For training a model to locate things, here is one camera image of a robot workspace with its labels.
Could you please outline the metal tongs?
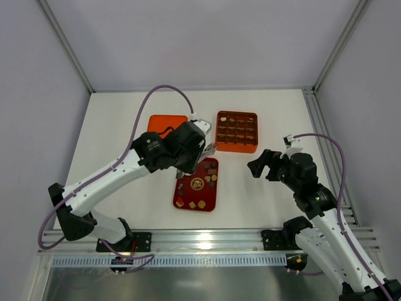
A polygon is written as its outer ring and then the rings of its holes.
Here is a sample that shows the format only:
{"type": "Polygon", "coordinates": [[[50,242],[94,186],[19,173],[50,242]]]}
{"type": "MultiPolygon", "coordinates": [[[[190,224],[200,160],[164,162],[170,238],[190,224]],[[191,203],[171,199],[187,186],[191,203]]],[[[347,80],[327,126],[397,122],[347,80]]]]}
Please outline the metal tongs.
{"type": "MultiPolygon", "coordinates": [[[[198,166],[199,163],[201,163],[206,157],[212,156],[214,155],[214,153],[216,152],[216,142],[210,143],[201,153],[195,167],[198,166]]],[[[175,178],[176,179],[182,179],[184,176],[189,176],[192,175],[194,172],[190,172],[190,173],[185,173],[183,171],[177,170],[175,178]]]]}

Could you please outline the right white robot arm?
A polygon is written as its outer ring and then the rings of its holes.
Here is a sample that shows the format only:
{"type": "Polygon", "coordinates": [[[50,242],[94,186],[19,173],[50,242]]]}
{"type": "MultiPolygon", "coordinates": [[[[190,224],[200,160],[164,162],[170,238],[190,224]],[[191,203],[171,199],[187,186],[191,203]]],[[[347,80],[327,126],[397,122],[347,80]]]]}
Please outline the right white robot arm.
{"type": "Polygon", "coordinates": [[[287,156],[266,149],[248,162],[255,178],[269,168],[266,179],[281,182],[304,213],[284,222],[282,233],[290,246],[305,251],[331,280],[339,300],[400,300],[400,282],[389,279],[356,239],[333,193],[320,184],[309,154],[287,156]]]}

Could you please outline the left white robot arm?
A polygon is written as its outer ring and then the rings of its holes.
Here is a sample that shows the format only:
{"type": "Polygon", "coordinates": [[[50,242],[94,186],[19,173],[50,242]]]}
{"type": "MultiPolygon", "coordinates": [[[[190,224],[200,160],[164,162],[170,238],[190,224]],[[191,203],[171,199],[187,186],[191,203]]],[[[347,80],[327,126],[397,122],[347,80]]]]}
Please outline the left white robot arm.
{"type": "Polygon", "coordinates": [[[174,167],[184,174],[194,173],[210,131],[211,124],[205,120],[191,120],[165,137],[145,132],[95,175],[74,185],[50,186],[49,195],[65,239],[92,236],[111,244],[130,240],[132,233],[125,220],[97,213],[95,206],[130,182],[156,171],[174,167]]]}

